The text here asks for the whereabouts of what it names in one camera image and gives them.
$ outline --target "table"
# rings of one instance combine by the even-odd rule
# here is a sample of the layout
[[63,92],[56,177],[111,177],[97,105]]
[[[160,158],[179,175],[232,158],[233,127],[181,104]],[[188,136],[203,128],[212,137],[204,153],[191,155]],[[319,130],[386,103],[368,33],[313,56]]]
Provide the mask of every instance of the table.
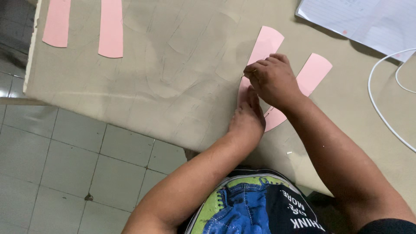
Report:
[[[27,96],[201,151],[226,132],[242,70],[266,25],[285,36],[278,52],[287,54],[295,74],[312,52],[333,64],[310,98],[375,161],[416,211],[416,155],[385,127],[366,89],[368,74],[383,55],[296,18],[298,2],[123,0],[124,56],[119,59],[97,53],[100,1],[71,4],[68,48],[55,48],[42,42],[49,1],[39,3]],[[411,59],[400,76],[416,90],[414,64]],[[415,145],[415,96],[395,83],[396,68],[391,62],[379,66],[373,93],[393,128]],[[245,163],[275,169],[297,184],[329,194],[288,121],[267,132]]]

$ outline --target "graphic t-shirt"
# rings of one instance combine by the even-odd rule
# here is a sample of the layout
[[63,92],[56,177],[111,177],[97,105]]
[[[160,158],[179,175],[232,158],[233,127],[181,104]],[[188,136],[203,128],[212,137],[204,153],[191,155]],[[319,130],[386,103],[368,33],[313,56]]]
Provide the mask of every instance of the graphic t-shirt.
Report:
[[201,205],[185,233],[330,233],[283,175],[236,169]]

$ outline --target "pink paper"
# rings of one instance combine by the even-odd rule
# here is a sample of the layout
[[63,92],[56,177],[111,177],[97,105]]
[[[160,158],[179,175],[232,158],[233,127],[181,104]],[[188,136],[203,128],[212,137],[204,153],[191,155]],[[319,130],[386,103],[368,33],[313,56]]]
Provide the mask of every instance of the pink paper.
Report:
[[[309,96],[331,68],[332,64],[328,60],[312,53],[296,77],[300,91],[305,96]],[[265,132],[277,127],[287,119],[281,111],[274,107],[270,107],[264,114],[264,117],[266,118]]]
[[[252,64],[261,59],[267,58],[270,54],[276,53],[285,37],[271,27],[263,26],[254,44],[248,63]],[[246,77],[241,78],[240,87],[237,94],[237,106],[247,100],[247,91],[250,86],[250,80]]]
[[55,46],[68,46],[69,9],[71,0],[50,0],[42,41]]
[[121,0],[101,0],[101,25],[98,54],[123,57],[123,10]]

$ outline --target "white paper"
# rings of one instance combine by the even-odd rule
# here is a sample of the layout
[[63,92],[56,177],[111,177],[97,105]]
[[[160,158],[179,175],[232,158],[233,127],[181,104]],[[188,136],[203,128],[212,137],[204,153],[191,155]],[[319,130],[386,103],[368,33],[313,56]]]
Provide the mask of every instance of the white paper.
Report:
[[296,15],[386,55],[416,47],[414,0],[302,0]]

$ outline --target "pink paper cutout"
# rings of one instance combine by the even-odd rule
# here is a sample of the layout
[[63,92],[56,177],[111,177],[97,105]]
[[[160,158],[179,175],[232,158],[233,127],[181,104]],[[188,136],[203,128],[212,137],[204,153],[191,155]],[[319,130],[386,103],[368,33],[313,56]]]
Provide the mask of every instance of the pink paper cutout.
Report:
[[[260,33],[254,44],[248,63],[252,64],[261,59],[267,58],[270,54],[276,53],[285,37],[280,32],[267,26],[262,26]],[[247,100],[247,91],[250,86],[250,80],[246,77],[241,78],[240,87],[237,94],[237,106]]]
[[[300,91],[305,96],[309,96],[328,74],[331,68],[332,64],[328,60],[320,55],[312,53],[296,77]],[[264,114],[264,117],[266,118],[265,132],[277,127],[287,119],[281,111],[274,107],[270,107]]]
[[121,0],[101,0],[101,25],[98,54],[123,57],[123,10]]
[[55,47],[68,46],[71,0],[50,0],[42,41]]

